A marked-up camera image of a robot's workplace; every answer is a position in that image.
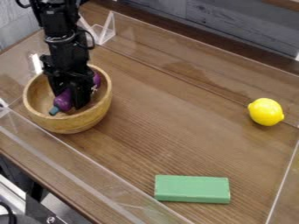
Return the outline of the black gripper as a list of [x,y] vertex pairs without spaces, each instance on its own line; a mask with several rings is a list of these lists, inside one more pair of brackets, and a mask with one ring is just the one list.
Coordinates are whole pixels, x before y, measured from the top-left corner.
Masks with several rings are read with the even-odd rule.
[[45,37],[49,53],[40,57],[42,72],[48,77],[50,90],[57,96],[69,86],[74,109],[82,108],[90,99],[93,72],[88,66],[89,45],[85,36]]

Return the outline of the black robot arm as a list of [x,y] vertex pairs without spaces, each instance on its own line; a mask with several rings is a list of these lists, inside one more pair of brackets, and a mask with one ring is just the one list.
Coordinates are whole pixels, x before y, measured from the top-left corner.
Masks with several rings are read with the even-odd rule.
[[88,66],[89,50],[94,48],[90,32],[77,25],[80,20],[77,0],[14,0],[32,9],[42,28],[44,43],[49,53],[40,56],[42,73],[54,96],[69,94],[69,105],[81,109],[90,100],[93,71]]

